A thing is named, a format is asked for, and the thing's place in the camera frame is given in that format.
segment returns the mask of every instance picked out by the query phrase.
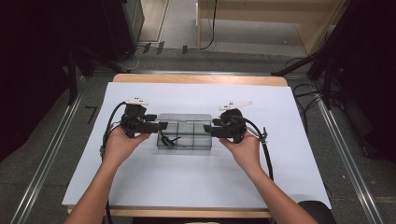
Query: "table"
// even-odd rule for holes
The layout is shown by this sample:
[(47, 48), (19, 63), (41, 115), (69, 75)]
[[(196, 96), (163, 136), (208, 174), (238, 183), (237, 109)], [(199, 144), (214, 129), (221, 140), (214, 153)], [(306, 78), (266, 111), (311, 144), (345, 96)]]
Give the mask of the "table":
[[(312, 54), (337, 20), (345, 1), (218, 0), (216, 20), (295, 23), (307, 54)], [(215, 0), (198, 0), (198, 49), (201, 48), (201, 19), (213, 19), (214, 6)]]
[[(275, 182), (295, 201), (316, 200), (330, 208), (291, 90), (283, 77), (123, 74), (115, 76), (114, 82), (107, 87), (104, 104), (64, 196), (63, 205), (69, 212), (100, 165), (98, 150), (110, 113), (127, 95), (137, 92), (139, 97), (149, 101), (147, 113), (195, 111), (209, 113), (212, 118), (219, 116), (218, 106), (230, 100), (219, 92), (229, 93), (231, 98), (245, 92), (242, 98), (255, 98), (254, 105), (241, 108), (241, 111), (259, 127), (265, 126), (269, 133), (267, 140)], [(161, 105), (163, 99), (156, 100), (160, 96), (174, 99)], [(261, 99), (267, 104), (260, 104)], [(120, 117), (122, 111), (119, 112), (115, 118)], [(278, 120), (279, 116), (289, 121)], [(270, 217), (260, 194), (234, 162), (231, 153), (217, 139), (212, 142), (210, 154), (196, 150), (166, 151), (155, 148), (156, 137), (151, 136), (117, 172), (109, 196), (112, 215)], [(300, 161), (295, 160), (296, 153)], [(261, 162), (266, 170), (263, 153)]]

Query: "metal rail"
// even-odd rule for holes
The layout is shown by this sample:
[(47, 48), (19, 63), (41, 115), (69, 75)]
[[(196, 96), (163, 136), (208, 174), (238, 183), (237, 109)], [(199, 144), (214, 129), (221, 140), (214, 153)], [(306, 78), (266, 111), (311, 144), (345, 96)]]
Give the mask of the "metal rail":
[(361, 176), (361, 172), (359, 171), (358, 166), (356, 165), (352, 155), (350, 154), (347, 143), (344, 140), (340, 129), (338, 128), (332, 111), (328, 110), (323, 102), (319, 103), (319, 108), (321, 110), (323, 118), (325, 119), (329, 127), (330, 133), (332, 134), (332, 139), (334, 140), (341, 160), (346, 167), (346, 171), (349, 175), (353, 188), (355, 189), (358, 198), (361, 201), (361, 207), (363, 208), (364, 213), (367, 216), (367, 220), (369, 221), (369, 223), (372, 224), (384, 223), (375, 205), (375, 200), (370, 193), (370, 190), (367, 188), (367, 185), (365, 184)]
[(85, 84), (85, 78), (81, 77), (79, 80), (80, 92), (78, 93), (78, 96), (74, 103), (68, 106), (66, 111), (64, 112), (64, 116), (62, 117), (62, 120), (49, 143), (47, 151), (44, 154), (40, 164), (38, 165), (38, 168), (35, 171), (35, 175), (33, 176), (33, 179), (31, 180), (28, 188), (23, 194), (20, 205), (18, 206), (18, 209), (11, 220), (11, 224), (26, 222), (26, 219), (28, 218), (32, 207), (35, 204), (38, 193), (43, 187), (47, 174), (50, 171), (50, 167), (55, 160), (58, 149), (62, 141), (64, 140), (64, 135), (69, 128), (70, 122), (76, 114), (78, 105), (81, 101), (82, 93), (85, 90)]

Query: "forearm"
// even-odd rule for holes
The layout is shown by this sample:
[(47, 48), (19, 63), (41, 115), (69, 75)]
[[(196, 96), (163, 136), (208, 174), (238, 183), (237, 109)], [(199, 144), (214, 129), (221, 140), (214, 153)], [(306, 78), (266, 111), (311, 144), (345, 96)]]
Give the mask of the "forearm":
[(300, 205), (286, 195), (261, 167), (248, 171), (247, 175), (267, 204), (276, 223), (317, 223)]
[(101, 223), (117, 169), (101, 164), (65, 223)]

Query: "clear container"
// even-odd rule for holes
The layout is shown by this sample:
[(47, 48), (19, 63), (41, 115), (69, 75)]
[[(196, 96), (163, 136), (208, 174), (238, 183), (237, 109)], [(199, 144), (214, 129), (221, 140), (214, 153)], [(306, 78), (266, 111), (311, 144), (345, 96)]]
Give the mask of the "clear container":
[(159, 121), (168, 122), (166, 130), (158, 133), (158, 149), (210, 150), (212, 137), (204, 125), (210, 125), (209, 114), (160, 114)]

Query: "white paper sheet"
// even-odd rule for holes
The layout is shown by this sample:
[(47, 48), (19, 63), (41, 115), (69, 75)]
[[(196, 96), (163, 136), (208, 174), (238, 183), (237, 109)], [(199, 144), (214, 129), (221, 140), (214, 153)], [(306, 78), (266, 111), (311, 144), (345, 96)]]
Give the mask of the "white paper sheet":
[[(78, 202), (100, 165), (99, 148), (111, 112), (128, 98), (149, 102), (148, 114), (200, 113), (217, 118), (219, 106), (252, 101), (243, 116), (268, 132), (275, 182), (296, 202), (316, 200), (331, 208), (289, 87), (211, 84), (109, 83), (92, 134), (78, 163), (64, 205)], [(113, 121), (120, 120), (121, 107)], [(152, 134), (120, 167), (110, 204), (145, 207), (264, 208), (265, 203), (232, 154), (212, 139), (209, 154), (156, 147)], [(261, 162), (267, 165), (263, 152)]]

